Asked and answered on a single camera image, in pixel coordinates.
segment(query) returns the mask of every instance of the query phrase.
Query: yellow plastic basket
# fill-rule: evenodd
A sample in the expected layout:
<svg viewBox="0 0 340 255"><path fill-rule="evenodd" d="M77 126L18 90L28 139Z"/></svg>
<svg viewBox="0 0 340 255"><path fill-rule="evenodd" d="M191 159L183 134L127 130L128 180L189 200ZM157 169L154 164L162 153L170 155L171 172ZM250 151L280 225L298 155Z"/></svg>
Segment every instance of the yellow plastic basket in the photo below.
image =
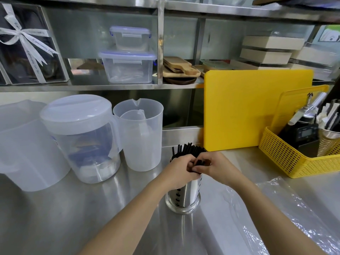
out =
<svg viewBox="0 0 340 255"><path fill-rule="evenodd" d="M340 171L340 143L329 155L309 158L276 136L266 127L259 148L290 178Z"/></svg>

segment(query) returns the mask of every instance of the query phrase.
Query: plastic wrap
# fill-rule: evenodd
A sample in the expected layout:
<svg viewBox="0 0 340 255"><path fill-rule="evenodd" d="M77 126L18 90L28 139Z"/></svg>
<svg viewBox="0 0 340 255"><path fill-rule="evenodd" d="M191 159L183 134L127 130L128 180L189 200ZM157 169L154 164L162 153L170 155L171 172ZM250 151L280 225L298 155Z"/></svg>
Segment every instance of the plastic wrap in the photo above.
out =
<svg viewBox="0 0 340 255"><path fill-rule="evenodd" d="M327 254L340 254L338 240L321 219L304 203L304 201L281 178L257 184L262 193L277 206L301 231L310 237ZM269 255L266 246L247 211L240 196L227 187L224 199L229 203L230 212L244 242L251 254Z"/></svg>

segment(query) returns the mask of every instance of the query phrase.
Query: white ribbon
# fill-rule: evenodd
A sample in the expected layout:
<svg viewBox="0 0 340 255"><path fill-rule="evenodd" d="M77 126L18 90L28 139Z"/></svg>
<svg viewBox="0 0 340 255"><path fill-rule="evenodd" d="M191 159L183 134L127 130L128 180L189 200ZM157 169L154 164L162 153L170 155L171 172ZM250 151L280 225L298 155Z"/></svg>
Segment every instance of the white ribbon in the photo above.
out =
<svg viewBox="0 0 340 255"><path fill-rule="evenodd" d="M40 63L41 65L42 63L47 64L47 62L39 54L39 52L31 45L31 43L36 45L40 49L44 50L46 53L50 54L51 56L53 56L53 54L58 54L58 52L54 51L52 48L48 47L43 42L36 39L35 37L32 37L31 35L40 36L40 37L50 37L49 31L46 29L22 29L19 21L15 17L12 5L8 3L3 3L2 6L7 12L5 19L11 24L14 30L0 27L0 35L13 35L14 37L11 38L7 42L2 42L1 40L0 42L6 45L13 45L18 40L20 40L22 47L25 50L25 53L27 55L28 61L30 62L31 67L38 81L40 83L46 83L46 80L44 76L42 75L42 72L37 62Z"/></svg>

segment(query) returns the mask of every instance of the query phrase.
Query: stainless steel utensil cup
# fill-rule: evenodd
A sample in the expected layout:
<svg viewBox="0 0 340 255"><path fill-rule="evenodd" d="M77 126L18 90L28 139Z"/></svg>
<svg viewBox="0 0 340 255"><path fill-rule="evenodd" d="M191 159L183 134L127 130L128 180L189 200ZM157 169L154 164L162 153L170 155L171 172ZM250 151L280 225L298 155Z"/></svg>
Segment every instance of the stainless steel utensil cup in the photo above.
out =
<svg viewBox="0 0 340 255"><path fill-rule="evenodd" d="M171 190L165 195L167 206L178 214L191 214L200 204L200 186L202 176L180 189Z"/></svg>

